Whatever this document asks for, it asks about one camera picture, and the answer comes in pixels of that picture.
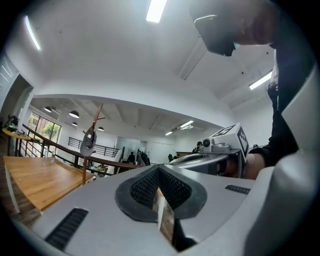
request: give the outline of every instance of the white ceiling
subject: white ceiling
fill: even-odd
[[[41,52],[35,51],[30,42],[26,49],[32,51],[34,65],[46,77],[80,62],[103,60],[101,65],[129,64],[135,69],[157,64],[184,80],[210,88],[231,109],[266,97],[268,83],[253,91],[249,85],[273,68],[273,49],[241,46],[231,57],[209,53],[198,38],[188,2],[168,0],[156,24],[146,21],[150,0],[44,1],[26,11]],[[95,112],[92,102],[81,104]],[[134,118],[138,116],[136,109],[122,107],[106,105],[104,109],[111,120],[139,123],[145,128],[155,118],[154,113],[142,110],[143,118],[138,122]],[[164,118],[157,127],[166,130],[175,121]]]
[[[33,98],[31,106],[42,111],[43,113],[59,120],[62,123],[71,125],[76,121],[69,118],[69,112],[76,110],[79,112],[80,119],[90,122],[94,120],[99,105],[98,101],[91,99],[76,98]],[[54,107],[55,111],[48,113],[44,110],[46,106]],[[168,131],[193,120],[193,131],[206,131],[207,129],[217,128],[216,125],[190,118],[177,113],[159,112],[156,109],[150,109],[137,104],[123,104],[114,102],[104,102],[99,117],[105,117],[106,123],[117,123],[118,126],[126,125],[131,127],[148,129],[154,132],[160,132],[163,136]]]
[[[97,58],[179,73],[197,31],[185,0],[169,0],[159,24],[147,22],[150,0],[48,0],[29,12],[40,63],[64,69]]]

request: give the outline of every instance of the wall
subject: wall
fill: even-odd
[[[175,155],[173,144],[164,144],[148,141],[146,144],[146,154],[151,164],[168,164],[168,155]]]
[[[250,148],[254,144],[268,144],[273,122],[273,108],[269,98],[240,107],[234,111],[234,115],[236,121],[242,125]]]
[[[21,75],[18,75],[2,105],[0,117],[3,118],[3,120],[7,121],[8,115],[19,117],[19,108],[24,106],[25,101],[28,98],[27,91],[25,91],[28,88],[31,88],[31,86]]]
[[[176,152],[192,152],[197,142],[202,142],[220,129],[220,127],[213,127],[205,131],[196,131],[194,128],[180,130],[175,138],[174,150]]]

